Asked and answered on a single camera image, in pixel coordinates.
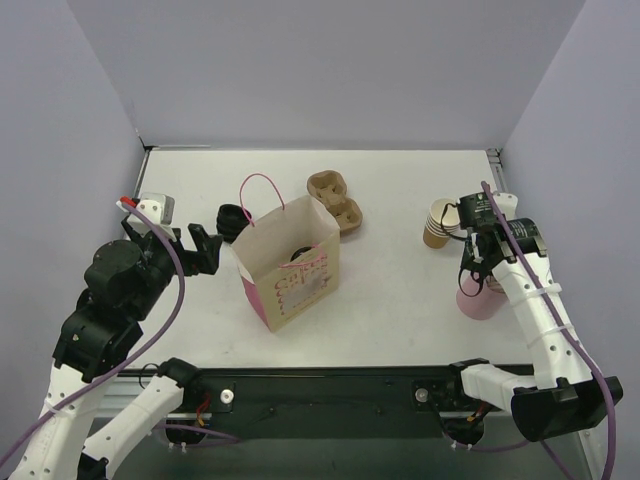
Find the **stack of brown paper cups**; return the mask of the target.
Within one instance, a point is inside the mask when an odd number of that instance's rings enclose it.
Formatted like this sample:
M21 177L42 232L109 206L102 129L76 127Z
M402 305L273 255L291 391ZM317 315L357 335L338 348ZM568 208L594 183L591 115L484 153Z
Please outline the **stack of brown paper cups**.
M443 248L450 240L463 240L459 234L460 218L453 199L435 200L428 211L423 242L432 249Z

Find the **cream and pink paper bag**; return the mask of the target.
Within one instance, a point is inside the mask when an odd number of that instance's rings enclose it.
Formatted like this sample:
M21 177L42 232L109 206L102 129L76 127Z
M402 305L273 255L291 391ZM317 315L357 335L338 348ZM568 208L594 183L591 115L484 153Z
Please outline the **cream and pink paper bag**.
M323 204L310 195L248 220L231 244L244 292L271 332L339 286L340 228Z

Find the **black cup lid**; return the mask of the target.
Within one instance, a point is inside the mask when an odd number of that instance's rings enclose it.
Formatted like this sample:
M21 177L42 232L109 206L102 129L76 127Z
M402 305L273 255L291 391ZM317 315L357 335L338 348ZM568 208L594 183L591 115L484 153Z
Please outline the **black cup lid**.
M297 249L290 257L290 261L294 262L300 256L313 249L313 246L305 246Z

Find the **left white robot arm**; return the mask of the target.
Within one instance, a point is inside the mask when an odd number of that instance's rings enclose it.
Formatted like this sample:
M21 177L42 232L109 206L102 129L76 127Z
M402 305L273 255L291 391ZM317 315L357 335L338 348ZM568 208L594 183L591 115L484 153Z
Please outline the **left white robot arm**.
M188 227L193 251L177 229L125 230L127 239L101 246L85 271L87 287L63 323L40 417L5 455L23 452L13 479L107 479L163 417L202 401L200 369L172 358L104 429L89 432L108 387L138 358L140 324L171 280L184 291L187 277L219 267L223 239L199 224Z

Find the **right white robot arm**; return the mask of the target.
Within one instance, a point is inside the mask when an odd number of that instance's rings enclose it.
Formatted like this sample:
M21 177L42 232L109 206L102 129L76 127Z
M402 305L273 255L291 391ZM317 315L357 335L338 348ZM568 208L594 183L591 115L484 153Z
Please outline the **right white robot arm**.
M461 268L475 280L494 278L523 331L533 372L517 375L487 360L456 364L443 384L446 401L464 408L474 400L506 411L530 442L594 428L623 397L617 377L605 377L582 350L551 273L536 224L509 220L485 192L459 199L468 234Z

